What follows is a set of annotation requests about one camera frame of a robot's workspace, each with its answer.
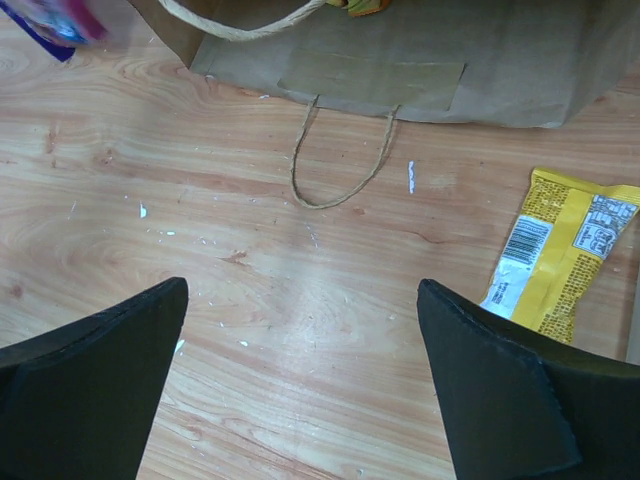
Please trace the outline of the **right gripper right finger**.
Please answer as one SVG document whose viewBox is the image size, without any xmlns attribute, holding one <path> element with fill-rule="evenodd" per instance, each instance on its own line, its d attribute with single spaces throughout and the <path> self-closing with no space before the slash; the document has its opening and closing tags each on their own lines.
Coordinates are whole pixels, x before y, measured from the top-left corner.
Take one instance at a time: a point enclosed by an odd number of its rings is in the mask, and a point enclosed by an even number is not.
<svg viewBox="0 0 640 480">
<path fill-rule="evenodd" d="M 432 279 L 417 313 L 460 479 L 635 479 L 639 369 L 498 317 Z"/>
</svg>

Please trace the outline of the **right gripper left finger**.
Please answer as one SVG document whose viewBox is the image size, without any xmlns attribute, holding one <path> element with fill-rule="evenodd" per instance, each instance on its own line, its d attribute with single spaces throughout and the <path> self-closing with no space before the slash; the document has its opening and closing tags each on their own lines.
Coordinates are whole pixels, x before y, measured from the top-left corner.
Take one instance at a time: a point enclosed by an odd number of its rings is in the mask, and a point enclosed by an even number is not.
<svg viewBox="0 0 640 480">
<path fill-rule="evenodd" d="M 135 478 L 187 306 L 173 277 L 3 347 L 2 478 Z"/>
</svg>

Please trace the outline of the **yellow snack packet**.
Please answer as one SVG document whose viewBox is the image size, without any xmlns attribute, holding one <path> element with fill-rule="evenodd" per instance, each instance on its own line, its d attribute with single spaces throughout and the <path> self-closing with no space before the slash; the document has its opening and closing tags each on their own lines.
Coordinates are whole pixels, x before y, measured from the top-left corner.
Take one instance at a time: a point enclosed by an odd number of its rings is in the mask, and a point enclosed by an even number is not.
<svg viewBox="0 0 640 480">
<path fill-rule="evenodd" d="M 571 343 L 578 301 L 638 212 L 636 186 L 534 169 L 481 307 Z"/>
</svg>

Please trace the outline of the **red brown paper bag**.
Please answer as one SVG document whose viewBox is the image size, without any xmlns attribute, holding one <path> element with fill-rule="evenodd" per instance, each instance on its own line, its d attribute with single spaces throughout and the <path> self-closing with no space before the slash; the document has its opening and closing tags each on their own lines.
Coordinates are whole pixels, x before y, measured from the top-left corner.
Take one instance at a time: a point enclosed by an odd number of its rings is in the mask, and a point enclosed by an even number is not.
<svg viewBox="0 0 640 480">
<path fill-rule="evenodd" d="M 635 1 L 138 1 L 194 73 L 314 107 L 556 128 L 639 55 Z"/>
</svg>

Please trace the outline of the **purple snack packet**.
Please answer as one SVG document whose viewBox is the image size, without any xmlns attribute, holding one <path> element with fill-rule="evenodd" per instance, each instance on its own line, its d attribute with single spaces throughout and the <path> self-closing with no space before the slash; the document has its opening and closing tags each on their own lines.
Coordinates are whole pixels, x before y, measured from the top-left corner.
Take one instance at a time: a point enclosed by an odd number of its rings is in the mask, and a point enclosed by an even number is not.
<svg viewBox="0 0 640 480">
<path fill-rule="evenodd" d="M 1 10 L 59 62 L 108 36 L 89 1 L 2 1 Z"/>
</svg>

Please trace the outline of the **orange Fox's candy packet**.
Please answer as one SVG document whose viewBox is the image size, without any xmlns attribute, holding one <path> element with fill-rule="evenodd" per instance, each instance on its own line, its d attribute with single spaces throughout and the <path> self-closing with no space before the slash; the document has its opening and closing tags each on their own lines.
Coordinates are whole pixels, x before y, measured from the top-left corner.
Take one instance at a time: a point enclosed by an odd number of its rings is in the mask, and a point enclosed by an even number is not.
<svg viewBox="0 0 640 480">
<path fill-rule="evenodd" d="M 391 0 L 326 0 L 325 3 L 345 10 L 350 17 L 361 17 L 385 10 Z"/>
</svg>

